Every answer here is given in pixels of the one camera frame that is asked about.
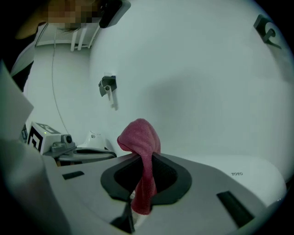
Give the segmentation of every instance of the gray plastic surface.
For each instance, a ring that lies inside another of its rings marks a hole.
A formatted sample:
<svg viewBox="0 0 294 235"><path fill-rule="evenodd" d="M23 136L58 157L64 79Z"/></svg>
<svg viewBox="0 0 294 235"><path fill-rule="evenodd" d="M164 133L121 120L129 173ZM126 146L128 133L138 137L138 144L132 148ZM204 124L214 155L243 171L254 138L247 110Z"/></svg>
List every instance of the gray plastic surface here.
<svg viewBox="0 0 294 235"><path fill-rule="evenodd" d="M62 154L70 152L71 150L75 149L75 146L72 149L66 148L66 145L64 143L58 142L57 145L52 145L51 149L53 151L48 151L44 153L44 156L52 157L52 158L57 158L61 156Z"/></svg>
<svg viewBox="0 0 294 235"><path fill-rule="evenodd" d="M48 229L47 232L63 228L57 233L126 234L109 224L121 216L125 203L110 198L101 186L100 176L105 169L133 155L57 167L52 157L41 156L36 149L20 142L0 141L0 147L6 153L0 158L0 166L9 191L43 228ZM134 234L215 235L236 232L237 226L216 196L228 190L252 215L262 216L266 212L253 193L221 171L161 155L185 167L192 176L192 186L178 202L153 206L151 214ZM62 177L75 171L82 171L84 175L68 180ZM254 221L245 226L254 226Z"/></svg>
<svg viewBox="0 0 294 235"><path fill-rule="evenodd" d="M175 156L161 155L184 166L192 176L192 186L177 203L153 206L151 214L135 234L227 234L236 231L236 224L216 196L228 190L254 216L265 210L255 195L218 169ZM100 176L105 169L131 156L66 166L59 170L62 174L77 170L85 173L67 180L68 186L92 212L110 223L122 214L125 203L110 198L101 186Z"/></svg>

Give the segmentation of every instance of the person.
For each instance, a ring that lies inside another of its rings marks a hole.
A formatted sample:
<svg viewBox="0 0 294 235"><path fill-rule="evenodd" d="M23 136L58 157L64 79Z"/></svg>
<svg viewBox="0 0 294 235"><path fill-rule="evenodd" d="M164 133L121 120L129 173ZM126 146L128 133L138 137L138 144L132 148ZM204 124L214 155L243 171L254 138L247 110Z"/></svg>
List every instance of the person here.
<svg viewBox="0 0 294 235"><path fill-rule="evenodd" d="M101 16L103 2L103 0L33 0L23 3L27 4L29 11L19 11L21 9L19 6L15 9L19 18L24 20L4 30L8 38L1 43L5 45L2 59L22 92L34 61L33 58L26 59L27 64L24 66L16 65L20 55L25 51L34 50L38 27L49 23L65 31L77 30L84 23L90 23L93 18Z"/></svg>

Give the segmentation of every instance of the pink towel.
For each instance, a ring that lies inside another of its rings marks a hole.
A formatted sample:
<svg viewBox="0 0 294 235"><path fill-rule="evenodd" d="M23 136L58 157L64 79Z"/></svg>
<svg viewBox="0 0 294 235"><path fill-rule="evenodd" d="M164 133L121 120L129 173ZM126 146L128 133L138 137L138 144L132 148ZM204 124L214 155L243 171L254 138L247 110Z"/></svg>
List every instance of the pink towel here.
<svg viewBox="0 0 294 235"><path fill-rule="evenodd" d="M160 140L152 125L145 119L131 122L118 137L122 150L138 153L143 161L143 174L132 201L132 209L138 214L150 213L150 200L156 194L152 174L152 153L160 153Z"/></svg>

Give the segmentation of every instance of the red cloth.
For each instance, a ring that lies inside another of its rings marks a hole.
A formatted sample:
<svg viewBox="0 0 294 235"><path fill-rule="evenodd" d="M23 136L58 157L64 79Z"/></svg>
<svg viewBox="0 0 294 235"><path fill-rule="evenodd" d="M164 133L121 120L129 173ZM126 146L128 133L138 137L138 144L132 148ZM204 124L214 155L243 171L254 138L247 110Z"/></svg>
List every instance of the red cloth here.
<svg viewBox="0 0 294 235"><path fill-rule="evenodd" d="M138 214L150 213L150 200L156 194L156 186L152 174L152 153L160 153L160 140L153 126L145 119L131 122L118 137L118 144L124 151L137 153L143 161L142 178L139 181L132 209Z"/></svg>

